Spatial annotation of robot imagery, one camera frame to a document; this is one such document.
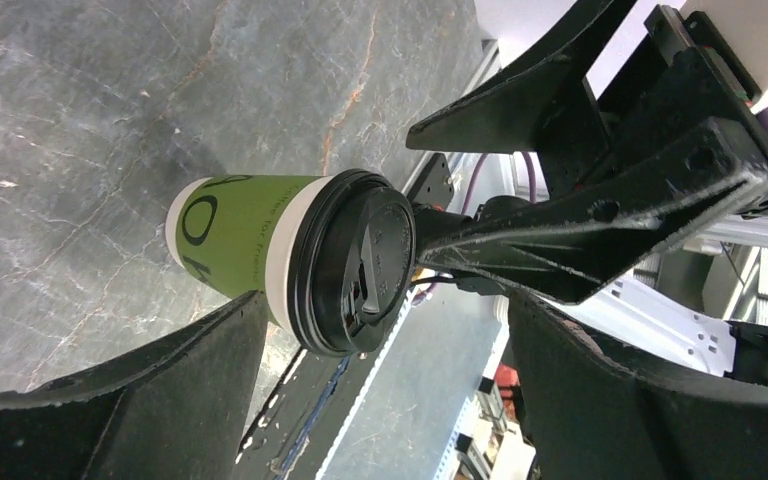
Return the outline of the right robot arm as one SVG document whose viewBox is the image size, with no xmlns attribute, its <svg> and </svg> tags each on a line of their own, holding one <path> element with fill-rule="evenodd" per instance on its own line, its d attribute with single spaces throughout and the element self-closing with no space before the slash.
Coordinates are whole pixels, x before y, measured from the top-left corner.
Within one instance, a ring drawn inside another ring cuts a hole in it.
<svg viewBox="0 0 768 480">
<path fill-rule="evenodd" d="M 419 263 L 489 283 L 497 318 L 519 287 L 680 365 L 733 369 L 731 325 L 625 274 L 721 217 L 768 214 L 768 1 L 656 6 L 606 90 L 586 75 L 633 8 L 579 1 L 494 77 L 409 130 L 411 149 L 536 154 L 549 199 L 489 200 L 428 234 Z"/>
</svg>

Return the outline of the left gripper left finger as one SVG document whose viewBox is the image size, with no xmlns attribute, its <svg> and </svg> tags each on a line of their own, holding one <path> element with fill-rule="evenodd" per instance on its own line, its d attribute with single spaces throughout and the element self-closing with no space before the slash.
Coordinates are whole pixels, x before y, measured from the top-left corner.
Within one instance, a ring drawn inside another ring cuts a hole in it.
<svg viewBox="0 0 768 480">
<path fill-rule="evenodd" d="M 0 479 L 229 479 L 267 324 L 249 292 L 27 392 L 0 393 Z"/>
</svg>

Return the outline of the green paper coffee cup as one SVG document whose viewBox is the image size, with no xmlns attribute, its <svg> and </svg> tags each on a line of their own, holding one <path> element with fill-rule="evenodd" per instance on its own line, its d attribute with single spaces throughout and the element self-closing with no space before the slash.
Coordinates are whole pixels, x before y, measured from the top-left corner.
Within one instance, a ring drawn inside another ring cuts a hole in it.
<svg viewBox="0 0 768 480">
<path fill-rule="evenodd" d="M 332 179 L 227 175 L 196 180 L 169 207 L 169 252 L 193 278 L 228 298 L 264 292 L 272 321 L 291 331 L 290 256 L 305 216 Z"/>
</svg>

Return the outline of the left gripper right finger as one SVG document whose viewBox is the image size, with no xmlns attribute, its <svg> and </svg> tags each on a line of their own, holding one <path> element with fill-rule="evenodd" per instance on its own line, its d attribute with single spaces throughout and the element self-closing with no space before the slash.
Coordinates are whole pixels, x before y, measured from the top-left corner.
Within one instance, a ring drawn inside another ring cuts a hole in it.
<svg viewBox="0 0 768 480">
<path fill-rule="evenodd" d="M 702 373 L 520 291 L 510 343 L 546 479 L 768 479 L 768 387 Z"/>
</svg>

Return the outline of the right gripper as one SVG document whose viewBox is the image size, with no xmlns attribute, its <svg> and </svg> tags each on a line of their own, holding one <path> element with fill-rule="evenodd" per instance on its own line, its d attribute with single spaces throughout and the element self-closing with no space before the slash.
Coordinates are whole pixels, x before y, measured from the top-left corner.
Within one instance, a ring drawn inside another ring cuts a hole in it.
<svg viewBox="0 0 768 480">
<path fill-rule="evenodd" d="M 575 2 L 486 82 L 412 125 L 412 150 L 512 153 L 581 84 L 635 6 Z M 495 292 L 578 304 L 650 254 L 724 216 L 768 217 L 768 127 L 750 111 L 757 84 L 701 12 L 658 6 L 648 34 L 602 95 L 609 148 L 562 198 L 486 204 L 476 220 L 421 209 L 418 265 Z"/>
</svg>

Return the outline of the black plastic cup lid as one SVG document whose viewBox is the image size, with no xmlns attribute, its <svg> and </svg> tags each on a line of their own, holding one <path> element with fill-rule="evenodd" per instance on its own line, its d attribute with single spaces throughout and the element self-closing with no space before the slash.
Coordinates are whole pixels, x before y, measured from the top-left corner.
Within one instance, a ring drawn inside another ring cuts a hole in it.
<svg viewBox="0 0 768 480">
<path fill-rule="evenodd" d="M 412 206 L 388 180 L 360 169 L 327 180 L 303 215 L 287 270 L 301 345 L 332 357 L 375 351 L 399 316 L 415 256 Z"/>
</svg>

